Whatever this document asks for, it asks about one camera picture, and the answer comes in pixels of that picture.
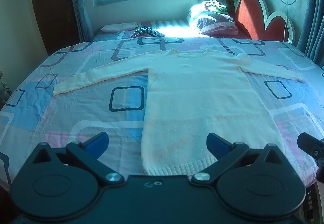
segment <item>sweater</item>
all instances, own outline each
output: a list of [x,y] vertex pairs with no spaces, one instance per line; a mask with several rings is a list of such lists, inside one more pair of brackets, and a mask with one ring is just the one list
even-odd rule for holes
[[298,81],[302,76],[246,54],[143,53],[54,85],[54,95],[143,71],[148,85],[141,154],[148,175],[192,175],[216,162],[206,147],[211,132],[230,143],[259,149],[274,143],[285,151],[273,118],[243,72]]

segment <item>sweater's left sleeve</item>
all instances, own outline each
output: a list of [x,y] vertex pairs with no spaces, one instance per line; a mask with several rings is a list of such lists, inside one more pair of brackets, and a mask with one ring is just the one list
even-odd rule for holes
[[234,61],[233,63],[237,64],[242,72],[267,75],[288,80],[304,81],[304,78],[299,73],[295,73],[282,67],[262,62],[260,60],[251,58],[246,54],[239,54],[236,57],[233,57],[231,61]]
[[53,95],[78,90],[105,80],[130,75],[136,72],[147,72],[156,55],[164,51],[152,51],[122,59],[104,66],[90,69],[54,85]]

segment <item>bedsheet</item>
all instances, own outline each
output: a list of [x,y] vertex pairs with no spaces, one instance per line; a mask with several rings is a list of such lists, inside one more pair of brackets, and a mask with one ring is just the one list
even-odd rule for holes
[[[139,24],[138,28],[143,26],[151,27],[152,29],[163,33],[166,37],[210,37],[192,30],[189,27],[189,23],[183,20],[143,22]],[[100,30],[94,37],[92,42],[128,39],[132,36],[134,32],[135,30],[122,31],[117,33],[104,33]],[[239,39],[248,39],[248,37],[240,30],[239,34],[236,36],[215,35],[213,37],[234,37]]]
[[2,184],[8,186],[12,182],[39,142],[63,147],[71,141],[85,141],[102,131],[108,133],[110,144],[99,161],[124,176],[143,174],[141,135],[146,73],[107,80],[58,96],[53,96],[53,85],[94,67],[148,51],[172,48],[210,48],[234,55],[246,53],[300,72],[305,83],[249,73],[246,76],[276,122],[286,157],[302,181],[309,185],[315,179],[318,168],[314,159],[301,151],[296,142],[302,132],[317,139],[324,138],[324,95],[321,91],[324,72],[310,59],[282,42],[151,37],[81,43],[54,53],[35,69],[0,111],[0,152],[9,157],[8,171],[6,163],[0,160]]

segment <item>door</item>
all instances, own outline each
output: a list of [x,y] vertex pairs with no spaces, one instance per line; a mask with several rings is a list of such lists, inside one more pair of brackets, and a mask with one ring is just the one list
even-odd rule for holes
[[32,0],[48,55],[79,43],[72,0]]

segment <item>headboard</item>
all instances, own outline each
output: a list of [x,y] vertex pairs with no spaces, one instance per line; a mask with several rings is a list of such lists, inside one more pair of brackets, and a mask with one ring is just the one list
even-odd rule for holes
[[[269,16],[264,0],[225,0],[237,27],[252,40],[283,41],[286,14],[275,11]],[[294,26],[287,20],[285,41],[293,43]]]

